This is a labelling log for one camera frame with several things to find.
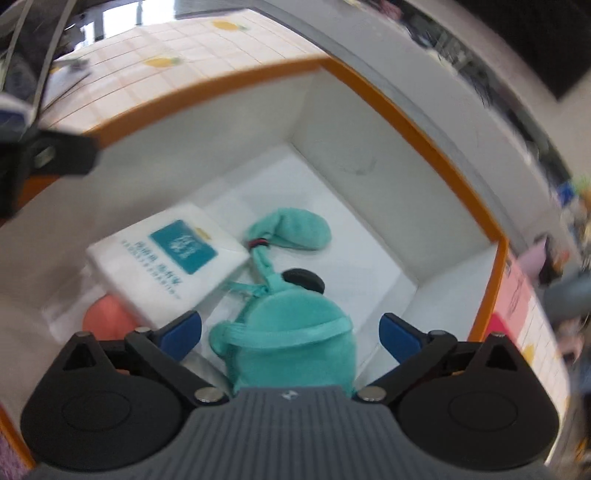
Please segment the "table surface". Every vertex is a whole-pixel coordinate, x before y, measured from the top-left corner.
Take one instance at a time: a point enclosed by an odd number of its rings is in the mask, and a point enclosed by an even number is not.
[[[43,112],[41,122],[86,132],[189,85],[237,70],[326,56],[289,28],[247,9],[134,27],[64,57],[88,60],[92,72]]]

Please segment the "black screen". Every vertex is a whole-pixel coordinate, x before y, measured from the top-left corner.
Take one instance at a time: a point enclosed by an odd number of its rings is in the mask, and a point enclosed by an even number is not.
[[[589,0],[456,0],[497,32],[556,98],[591,67]]]

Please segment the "white package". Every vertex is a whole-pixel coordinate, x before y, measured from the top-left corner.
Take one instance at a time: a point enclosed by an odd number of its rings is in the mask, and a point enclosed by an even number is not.
[[[249,258],[192,203],[131,225],[91,245],[87,255],[108,290],[153,329],[194,309]]]

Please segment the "blue gripper pad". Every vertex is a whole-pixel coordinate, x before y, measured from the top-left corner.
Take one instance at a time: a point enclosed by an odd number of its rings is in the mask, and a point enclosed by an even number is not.
[[[379,341],[399,364],[419,353],[428,336],[393,313],[385,313],[379,321]]]
[[[167,355],[180,362],[201,339],[201,317],[190,311],[157,332],[156,344]]]

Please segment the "orange trim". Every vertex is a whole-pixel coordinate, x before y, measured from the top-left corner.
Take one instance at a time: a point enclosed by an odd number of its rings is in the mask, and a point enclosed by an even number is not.
[[[359,73],[341,61],[329,57],[323,60],[322,65],[328,72],[357,93],[357,95],[402,135],[419,155],[431,165],[433,170],[439,174],[445,183],[447,183],[450,190],[456,194],[457,198],[468,209],[474,220],[480,225],[480,228],[482,228],[488,239],[491,242],[498,243],[491,277],[486,286],[480,309],[478,310],[468,337],[468,340],[471,342],[483,340],[488,322],[494,311],[499,288],[501,287],[509,249],[509,242],[503,231],[461,172],[400,108],[394,105],[382,92],[359,75]]]
[[[15,453],[21,458],[23,464],[28,468],[32,469],[35,467],[35,460],[31,457],[31,452],[23,442],[21,436],[12,425],[12,422],[8,418],[8,415],[0,406],[0,432],[6,438],[8,444],[15,451]]]
[[[499,240],[495,262],[492,266],[491,277],[486,286],[476,318],[474,319],[472,330],[470,330],[470,335],[468,335],[469,342],[482,342],[485,339],[488,323],[495,311],[496,298],[499,294],[499,289],[501,288],[501,281],[503,280],[503,272],[505,271],[505,263],[508,255],[509,241],[506,238],[503,238]]]
[[[98,139],[101,148],[106,148],[190,106],[259,83],[313,72],[319,70],[321,66],[318,58],[286,61],[199,82],[127,110],[93,128],[88,134]]]
[[[466,206],[489,240],[498,242],[499,250],[495,258],[491,279],[469,337],[470,340],[481,340],[501,286],[502,272],[508,251],[508,242],[505,235],[461,172],[433,144],[426,134],[382,92],[341,61],[332,57],[285,61],[200,82],[132,108],[92,129],[88,134],[97,138],[102,148],[106,148],[127,135],[131,135],[154,122],[197,103],[262,82],[313,72],[322,67],[348,85],[392,125],[447,183],[458,199]],[[21,204],[33,198],[54,180],[30,179],[25,185]]]

